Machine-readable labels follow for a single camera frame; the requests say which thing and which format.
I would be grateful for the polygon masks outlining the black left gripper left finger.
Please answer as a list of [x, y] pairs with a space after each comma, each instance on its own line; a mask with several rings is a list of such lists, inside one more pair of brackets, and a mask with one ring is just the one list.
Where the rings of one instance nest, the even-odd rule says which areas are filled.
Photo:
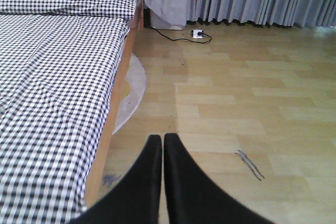
[[162, 141], [150, 135], [130, 170], [116, 186], [70, 223], [158, 223]]

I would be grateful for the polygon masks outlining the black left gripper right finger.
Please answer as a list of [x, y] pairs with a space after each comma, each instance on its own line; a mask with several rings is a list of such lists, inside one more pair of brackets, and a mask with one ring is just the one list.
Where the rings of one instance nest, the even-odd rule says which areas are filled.
[[170, 223], [270, 223], [218, 187], [176, 133], [164, 136], [164, 185]]

